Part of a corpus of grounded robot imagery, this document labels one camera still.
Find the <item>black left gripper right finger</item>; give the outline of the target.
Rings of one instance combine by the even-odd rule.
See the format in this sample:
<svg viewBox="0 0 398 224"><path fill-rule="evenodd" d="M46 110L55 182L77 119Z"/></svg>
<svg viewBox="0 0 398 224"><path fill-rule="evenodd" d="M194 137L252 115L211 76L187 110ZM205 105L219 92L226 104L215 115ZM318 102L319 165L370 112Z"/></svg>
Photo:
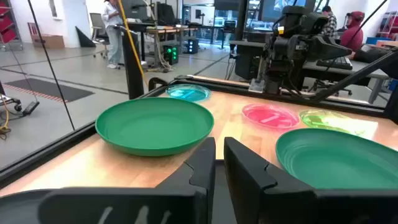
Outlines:
<svg viewBox="0 0 398 224"><path fill-rule="evenodd" d="M398 224L398 190L318 190L232 137L224 166L238 224Z"/></svg>

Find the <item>pink transparent plastic plate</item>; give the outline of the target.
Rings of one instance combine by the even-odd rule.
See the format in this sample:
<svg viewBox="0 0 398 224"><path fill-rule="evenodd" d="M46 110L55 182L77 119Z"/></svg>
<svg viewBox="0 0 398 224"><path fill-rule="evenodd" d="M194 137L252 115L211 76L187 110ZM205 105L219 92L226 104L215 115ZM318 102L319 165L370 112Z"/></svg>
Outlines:
<svg viewBox="0 0 398 224"><path fill-rule="evenodd" d="M292 129L300 124L300 118L285 107L272 104L250 104L242 108L243 116L250 122L271 129Z"/></svg>

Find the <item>green plastic plate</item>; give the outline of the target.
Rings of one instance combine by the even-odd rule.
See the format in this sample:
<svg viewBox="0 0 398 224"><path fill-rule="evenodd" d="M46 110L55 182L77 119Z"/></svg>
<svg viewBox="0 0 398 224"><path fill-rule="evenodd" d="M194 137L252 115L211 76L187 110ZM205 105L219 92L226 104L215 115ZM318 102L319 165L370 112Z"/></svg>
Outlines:
<svg viewBox="0 0 398 224"><path fill-rule="evenodd" d="M290 175L316 189L398 190L398 151L352 134L296 129L275 153Z"/></svg>
<svg viewBox="0 0 398 224"><path fill-rule="evenodd" d="M103 111L96 132L127 154L162 157L183 153L202 142L215 119L202 105L186 100L150 97L125 101Z"/></svg>

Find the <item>blue transparent plastic plate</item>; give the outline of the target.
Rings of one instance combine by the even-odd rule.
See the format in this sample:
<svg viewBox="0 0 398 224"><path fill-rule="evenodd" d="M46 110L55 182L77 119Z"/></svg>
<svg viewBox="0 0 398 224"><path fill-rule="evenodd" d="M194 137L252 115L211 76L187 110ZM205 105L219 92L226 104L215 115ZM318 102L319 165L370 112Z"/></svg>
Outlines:
<svg viewBox="0 0 398 224"><path fill-rule="evenodd" d="M171 98L191 102L203 101L210 97L211 91L200 85L178 84L167 88L166 93Z"/></svg>

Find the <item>black keyboard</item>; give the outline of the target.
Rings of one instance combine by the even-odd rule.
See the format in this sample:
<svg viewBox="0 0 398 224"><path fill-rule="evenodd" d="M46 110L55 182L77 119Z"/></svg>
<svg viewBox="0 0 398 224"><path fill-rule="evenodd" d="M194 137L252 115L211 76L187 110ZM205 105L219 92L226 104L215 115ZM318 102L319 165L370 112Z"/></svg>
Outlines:
<svg viewBox="0 0 398 224"><path fill-rule="evenodd" d="M329 67L329 68L338 68L343 70L352 70L353 66L347 57L338 57L334 59L328 60L318 60L316 62L317 66L321 67Z"/></svg>

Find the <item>black perforated computer case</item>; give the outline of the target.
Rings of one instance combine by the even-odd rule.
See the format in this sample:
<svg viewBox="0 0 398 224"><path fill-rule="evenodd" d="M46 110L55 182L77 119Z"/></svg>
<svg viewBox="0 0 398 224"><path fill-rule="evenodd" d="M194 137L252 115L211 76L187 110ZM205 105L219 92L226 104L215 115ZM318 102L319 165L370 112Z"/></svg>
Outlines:
<svg viewBox="0 0 398 224"><path fill-rule="evenodd" d="M268 44L244 40L231 40L231 49L233 49L232 46L236 47L235 74L248 81L256 78L261 56Z"/></svg>

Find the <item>lime transparent plastic plate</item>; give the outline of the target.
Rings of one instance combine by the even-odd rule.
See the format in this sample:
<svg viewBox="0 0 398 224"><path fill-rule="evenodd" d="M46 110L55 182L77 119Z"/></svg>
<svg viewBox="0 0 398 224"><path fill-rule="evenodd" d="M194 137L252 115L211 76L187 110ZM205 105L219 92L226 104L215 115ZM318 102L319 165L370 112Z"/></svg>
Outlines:
<svg viewBox="0 0 398 224"><path fill-rule="evenodd" d="M353 119L343 114L327 110L303 110L300 119L309 128L329 129L362 137L372 137L377 123Z"/></svg>

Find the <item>wooden top desk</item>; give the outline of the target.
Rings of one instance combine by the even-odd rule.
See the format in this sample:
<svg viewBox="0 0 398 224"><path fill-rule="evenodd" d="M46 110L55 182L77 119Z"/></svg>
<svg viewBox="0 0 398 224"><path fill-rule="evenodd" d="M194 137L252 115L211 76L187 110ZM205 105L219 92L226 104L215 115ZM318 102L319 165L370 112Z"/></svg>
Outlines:
<svg viewBox="0 0 398 224"><path fill-rule="evenodd" d="M144 34L151 34L154 36L154 49L155 49L155 64L158 65L160 63L161 56L161 46L174 46L178 45L175 50L178 50L176 55L179 55L183 52L183 45L185 41L195 40L196 37L192 35L192 32L198 30L197 27L188 27L178 25L177 27L170 26L155 26L150 23L142 23L142 22L131 22L127 21L127 25L130 31L139 32L139 46L140 46L140 56L139 59L142 62L146 61L146 53L145 53L145 40ZM157 38L159 35L167 35L173 34L175 36L175 40L165 40L160 41Z"/></svg>

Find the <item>black computer monitor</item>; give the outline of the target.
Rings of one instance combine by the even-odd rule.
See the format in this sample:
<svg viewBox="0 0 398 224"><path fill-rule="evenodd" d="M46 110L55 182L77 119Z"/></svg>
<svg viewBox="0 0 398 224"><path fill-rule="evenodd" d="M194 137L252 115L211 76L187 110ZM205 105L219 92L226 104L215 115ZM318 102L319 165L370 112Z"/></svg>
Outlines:
<svg viewBox="0 0 398 224"><path fill-rule="evenodd" d="M160 26L173 26L175 24L175 15L172 6L157 2L157 22Z"/></svg>
<svg viewBox="0 0 398 224"><path fill-rule="evenodd" d="M128 22L143 22L149 18L145 0L121 0Z"/></svg>

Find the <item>black wedge panel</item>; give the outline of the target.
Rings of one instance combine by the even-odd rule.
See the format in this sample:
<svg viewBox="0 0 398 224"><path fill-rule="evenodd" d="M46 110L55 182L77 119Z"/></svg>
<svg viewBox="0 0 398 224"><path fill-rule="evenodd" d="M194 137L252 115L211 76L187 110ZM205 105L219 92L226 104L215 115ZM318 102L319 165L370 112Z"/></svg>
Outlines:
<svg viewBox="0 0 398 224"><path fill-rule="evenodd" d="M87 37L77 26L75 27L78 39L80 42L80 47L95 48L96 44Z"/></svg>

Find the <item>black cart caster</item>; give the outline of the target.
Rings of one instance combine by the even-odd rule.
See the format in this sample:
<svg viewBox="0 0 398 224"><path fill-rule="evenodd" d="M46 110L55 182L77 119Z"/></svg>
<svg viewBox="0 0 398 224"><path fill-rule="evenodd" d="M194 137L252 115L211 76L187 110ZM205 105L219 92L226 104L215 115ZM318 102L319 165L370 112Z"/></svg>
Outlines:
<svg viewBox="0 0 398 224"><path fill-rule="evenodd" d="M13 98L11 96L8 96L4 90L3 84L0 81L0 106L4 105L14 105L14 110L15 111L21 111L22 110L22 104L21 101L17 98Z"/></svg>

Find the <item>grey office chair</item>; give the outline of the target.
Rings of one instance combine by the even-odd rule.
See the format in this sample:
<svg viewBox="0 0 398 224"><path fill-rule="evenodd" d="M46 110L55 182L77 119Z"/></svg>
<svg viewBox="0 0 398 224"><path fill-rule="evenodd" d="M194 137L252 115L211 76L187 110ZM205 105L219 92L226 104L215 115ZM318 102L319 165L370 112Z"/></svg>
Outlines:
<svg viewBox="0 0 398 224"><path fill-rule="evenodd" d="M108 58L109 37L106 33L105 24L102 21L101 14L91 12L89 13L91 19L92 36L91 39L95 44L101 44L104 50L99 54L104 58Z"/></svg>

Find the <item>shelf with red bins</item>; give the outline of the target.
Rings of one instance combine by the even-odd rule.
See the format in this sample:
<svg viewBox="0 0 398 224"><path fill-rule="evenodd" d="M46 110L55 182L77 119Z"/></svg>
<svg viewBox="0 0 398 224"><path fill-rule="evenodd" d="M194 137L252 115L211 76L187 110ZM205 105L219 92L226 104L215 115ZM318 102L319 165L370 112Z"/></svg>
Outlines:
<svg viewBox="0 0 398 224"><path fill-rule="evenodd" d="M10 0L0 0L0 52L23 50Z"/></svg>

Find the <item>black slanted post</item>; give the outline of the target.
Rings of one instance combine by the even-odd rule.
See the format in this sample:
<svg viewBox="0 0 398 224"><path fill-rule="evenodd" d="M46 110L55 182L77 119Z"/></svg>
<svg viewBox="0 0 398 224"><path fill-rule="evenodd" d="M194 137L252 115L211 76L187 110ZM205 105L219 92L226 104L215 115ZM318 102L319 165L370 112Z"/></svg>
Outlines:
<svg viewBox="0 0 398 224"><path fill-rule="evenodd" d="M133 100L144 94L141 61L135 51L132 32L119 26L122 33L124 67L126 70L127 90L129 99Z"/></svg>

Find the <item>black aluminium table frame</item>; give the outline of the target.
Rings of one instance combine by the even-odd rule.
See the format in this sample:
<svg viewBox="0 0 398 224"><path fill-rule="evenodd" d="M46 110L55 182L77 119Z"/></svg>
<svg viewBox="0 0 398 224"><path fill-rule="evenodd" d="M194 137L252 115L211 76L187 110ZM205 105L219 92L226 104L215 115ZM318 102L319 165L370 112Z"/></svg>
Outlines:
<svg viewBox="0 0 398 224"><path fill-rule="evenodd" d="M275 146L281 132L257 128L241 113L245 105L267 103L267 98L250 92L247 83L193 75L176 78L177 83L185 81L197 82L212 91L204 106L215 118L211 137L218 162L224 158L224 139L232 137L265 160L279 164ZM398 89L381 113L372 105L338 97L329 98L322 108L340 111L366 124L375 123L371 139L398 151ZM0 196L62 187L155 187L189 155L130 156L102 140L90 123L0 171Z"/></svg>

